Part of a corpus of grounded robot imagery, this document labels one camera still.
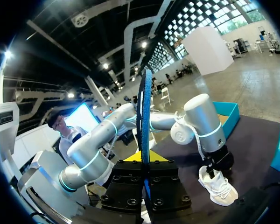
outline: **man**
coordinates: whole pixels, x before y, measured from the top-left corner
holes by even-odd
[[[69,150],[70,146],[75,143],[78,139],[82,136],[86,135],[87,132],[78,126],[71,127],[67,126],[64,117],[60,114],[60,111],[52,111],[47,119],[48,126],[55,131],[59,131],[61,139],[59,142],[59,151],[63,156],[64,160],[68,165],[73,164],[73,161],[67,155],[67,151]],[[111,172],[106,176],[106,178],[102,182],[97,182],[98,185],[108,188],[111,178]]]

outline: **cable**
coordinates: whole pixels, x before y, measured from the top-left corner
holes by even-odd
[[[204,156],[204,154],[203,154],[203,152],[202,152],[202,149],[201,149],[201,143],[200,143],[200,140],[199,140],[199,135],[198,135],[196,129],[195,129],[192,125],[189,125],[189,124],[187,124],[187,123],[185,122],[184,116],[178,116],[178,115],[177,115],[177,111],[176,111],[176,112],[174,113],[174,120],[175,120],[178,124],[183,125],[183,126],[187,126],[187,127],[189,127],[189,128],[193,131],[193,133],[194,133],[194,135],[195,135],[195,138],[196,138],[196,142],[197,142],[198,152],[199,152],[199,154],[200,154],[200,156],[201,156],[201,159],[204,161],[204,160],[205,160],[205,156]]]
[[[274,183],[270,183],[270,184],[268,184],[268,185],[266,185],[266,186],[264,186],[264,187],[261,187],[260,189],[262,189],[262,190],[266,190],[266,189],[268,189],[268,188],[270,188],[270,187],[280,187],[280,182],[274,182]]]

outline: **robotic arm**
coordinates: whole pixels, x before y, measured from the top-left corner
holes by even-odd
[[[176,113],[151,113],[150,128],[171,130],[172,139],[182,145],[190,143],[195,136],[201,158],[208,160],[209,167],[226,161],[227,166],[231,167],[233,157],[224,145],[222,125],[210,97],[201,94],[192,98],[184,105],[184,111],[182,117]],[[129,129],[136,127],[132,104],[122,105],[69,148],[68,156],[74,164],[59,174],[59,181],[67,191],[75,191],[87,183],[102,180],[110,173],[112,165],[98,149],[116,136],[123,125]]]

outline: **white panel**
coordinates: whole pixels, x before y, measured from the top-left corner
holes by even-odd
[[[50,146],[53,146],[60,136],[59,132],[54,131],[47,124],[42,126],[42,131],[45,134],[45,136],[47,137]]]
[[[31,157],[43,150],[51,151],[51,145],[42,129],[23,136],[22,140]]]
[[[14,143],[14,154],[12,154],[12,158],[18,169],[31,158],[21,138],[17,139]]]
[[[225,70],[233,63],[223,39],[213,27],[198,27],[182,41],[201,75]]]
[[[3,172],[4,172],[5,177],[7,179],[7,182],[10,182],[14,175],[12,174],[13,172],[11,171],[11,168],[10,168],[7,160],[4,160],[2,162],[2,169],[3,169]]]

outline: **monitor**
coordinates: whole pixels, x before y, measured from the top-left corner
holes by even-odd
[[[98,120],[90,111],[86,103],[81,104],[70,116],[65,119],[67,126],[79,126],[91,132],[98,124]]]

